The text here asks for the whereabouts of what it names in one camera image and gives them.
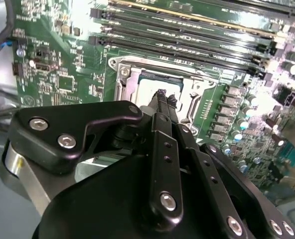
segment black mechanical arm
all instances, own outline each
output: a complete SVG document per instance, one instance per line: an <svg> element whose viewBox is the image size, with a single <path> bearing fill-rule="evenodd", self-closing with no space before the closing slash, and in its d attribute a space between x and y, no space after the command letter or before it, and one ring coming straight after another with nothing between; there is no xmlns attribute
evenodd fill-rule
<svg viewBox="0 0 295 239"><path fill-rule="evenodd" d="M33 238L295 239L227 156L196 144L175 105L159 90L141 109L119 101L16 113L0 173L42 215ZM76 183L79 162L124 148L130 156Z"/></svg>

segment silver screw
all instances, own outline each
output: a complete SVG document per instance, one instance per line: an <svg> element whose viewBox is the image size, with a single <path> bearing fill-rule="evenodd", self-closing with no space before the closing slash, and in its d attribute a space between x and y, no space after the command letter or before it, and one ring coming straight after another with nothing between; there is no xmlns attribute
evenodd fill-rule
<svg viewBox="0 0 295 239"><path fill-rule="evenodd" d="M43 131L49 127L48 123L44 119L32 119L29 122L32 129Z"/></svg>
<svg viewBox="0 0 295 239"><path fill-rule="evenodd" d="M241 225L233 217L228 217L227 223L228 223L228 226L230 227L230 229L232 229L232 231L236 235L241 236L243 234L243 229L242 229Z"/></svg>
<svg viewBox="0 0 295 239"><path fill-rule="evenodd" d="M68 134L63 134L59 136L58 143L61 147L64 147L64 148L73 148L77 144L74 137Z"/></svg>
<svg viewBox="0 0 295 239"><path fill-rule="evenodd" d="M120 73L121 73L121 76L123 76L123 77L127 77L127 76L129 76L130 71L129 71L129 69L126 68L126 67L121 67L121 69L120 69Z"/></svg>
<svg viewBox="0 0 295 239"><path fill-rule="evenodd" d="M216 153L216 148L212 145L209 146L209 149L213 152L213 153Z"/></svg>
<svg viewBox="0 0 295 239"><path fill-rule="evenodd" d="M283 225L285 227L285 230L291 235L293 236L294 235L294 231L293 229L286 223L286 222L283 222Z"/></svg>
<svg viewBox="0 0 295 239"><path fill-rule="evenodd" d="M18 57L25 57L26 56L26 51L24 49L18 48L16 50L16 54Z"/></svg>
<svg viewBox="0 0 295 239"><path fill-rule="evenodd" d="M135 106L129 106L130 111L132 111L134 114L137 114L139 111Z"/></svg>
<svg viewBox="0 0 295 239"><path fill-rule="evenodd" d="M168 193L161 194L161 203L169 211L174 211L176 208L175 199Z"/></svg>
<svg viewBox="0 0 295 239"><path fill-rule="evenodd" d="M274 230L278 235L281 236L281 235L283 234L282 229L278 226L277 223L275 223L273 220L270 220L270 224L271 224L273 230Z"/></svg>

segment motherboard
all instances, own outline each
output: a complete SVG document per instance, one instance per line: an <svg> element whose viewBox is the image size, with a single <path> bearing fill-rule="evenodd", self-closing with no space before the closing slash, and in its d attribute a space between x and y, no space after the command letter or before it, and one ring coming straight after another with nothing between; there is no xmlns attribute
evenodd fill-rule
<svg viewBox="0 0 295 239"><path fill-rule="evenodd" d="M164 89L197 143L272 201L295 194L295 0L12 2L23 107L140 107Z"/></svg>

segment gold contact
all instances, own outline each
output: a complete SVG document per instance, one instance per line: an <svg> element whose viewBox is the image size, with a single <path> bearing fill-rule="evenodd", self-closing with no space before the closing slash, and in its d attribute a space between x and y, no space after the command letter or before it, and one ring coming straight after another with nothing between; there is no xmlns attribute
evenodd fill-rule
<svg viewBox="0 0 295 239"><path fill-rule="evenodd" d="M153 11L160 11L160 12L168 13L168 14L171 14L171 15L186 17L186 18L195 19L195 20L199 20L199 21L209 22L209 23L219 25L219 26L231 27L233 29L243 30L245 32L252 32L252 33L258 34L260 36L267 36L267 37L276 37L277 36L275 33L271 33L271 32L266 32L266 31L262 31L262 30L256 30L256 29L252 29L252 28L249 28L249 27L244 27L244 26L239 26L239 25L230 24L230 23L226 23L226 22L221 22L221 21L217 21L217 20L212 20L212 19L208 19L208 18L205 18L205 17L201 17L201 16L188 15L188 14L175 12L175 11L171 11L171 10L167 10L167 9L162 9L162 8L158 8L158 7L154 7L154 6L143 5L143 4L139 4L139 3L136 3L136 2L123 1L123 0L110 0L110 1L121 3L121 4L127 4L127 5L142 7L142 8L150 9L150 10L153 10Z"/></svg>

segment black cable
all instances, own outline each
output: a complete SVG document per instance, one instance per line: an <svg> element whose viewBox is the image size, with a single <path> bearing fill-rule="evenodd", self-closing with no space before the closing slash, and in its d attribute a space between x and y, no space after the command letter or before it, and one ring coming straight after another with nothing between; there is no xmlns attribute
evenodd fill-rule
<svg viewBox="0 0 295 239"><path fill-rule="evenodd" d="M4 0L4 4L6 7L6 26L0 32L0 50L1 44L3 44L6 41L7 37L11 35L14 26L14 12L11 0Z"/></svg>
<svg viewBox="0 0 295 239"><path fill-rule="evenodd" d="M18 97L16 95L13 95L11 93L5 92L3 90L0 89L0 97L4 97L10 101L13 101L14 103L16 103L17 105L19 105L18 102Z"/></svg>

